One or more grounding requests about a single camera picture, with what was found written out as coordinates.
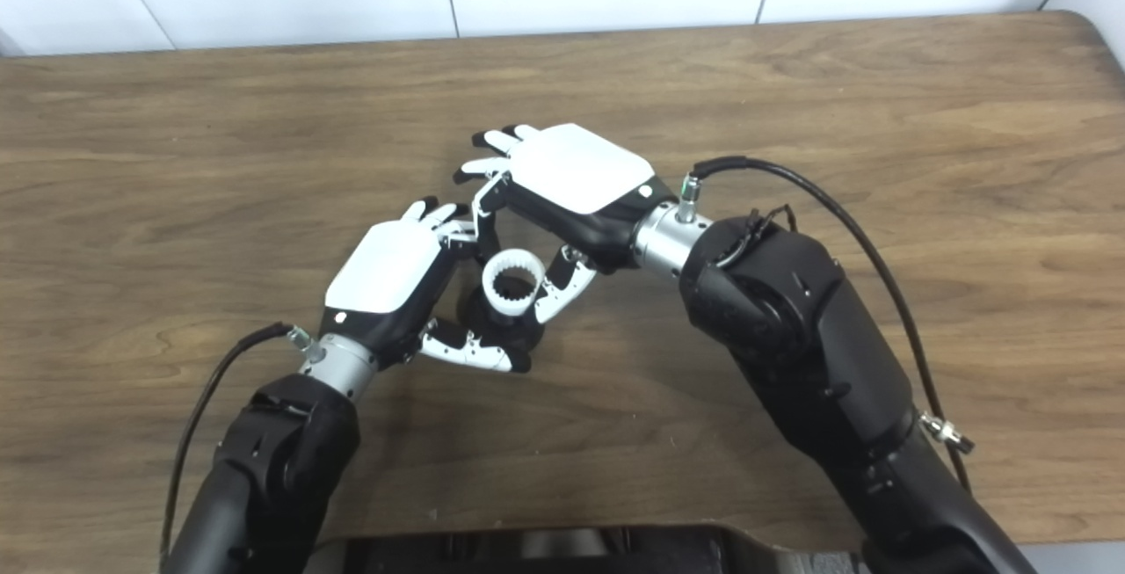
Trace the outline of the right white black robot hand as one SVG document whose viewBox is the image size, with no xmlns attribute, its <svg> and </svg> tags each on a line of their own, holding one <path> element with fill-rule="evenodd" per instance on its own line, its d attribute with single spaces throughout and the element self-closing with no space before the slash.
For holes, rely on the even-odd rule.
<svg viewBox="0 0 1125 574">
<path fill-rule="evenodd" d="M 636 230 L 676 199 L 650 162 L 579 125 L 513 125 L 474 134 L 472 146 L 490 156 L 464 163 L 453 182 L 483 181 L 471 201 L 482 258 L 500 253 L 494 216 L 504 208 L 562 242 L 526 310 L 538 325 L 596 273 L 640 268 Z"/>
</svg>

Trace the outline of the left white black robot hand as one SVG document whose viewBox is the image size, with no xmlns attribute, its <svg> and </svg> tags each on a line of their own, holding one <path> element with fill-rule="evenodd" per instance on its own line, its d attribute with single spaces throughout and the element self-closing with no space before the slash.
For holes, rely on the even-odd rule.
<svg viewBox="0 0 1125 574">
<path fill-rule="evenodd" d="M 449 364 L 525 374 L 530 355 L 490 343 L 434 310 L 461 262 L 475 254 L 475 224 L 465 204 L 433 196 L 413 201 L 397 219 L 370 227 L 324 297 L 320 337 L 363 347 L 377 370 L 417 355 Z"/>
</svg>

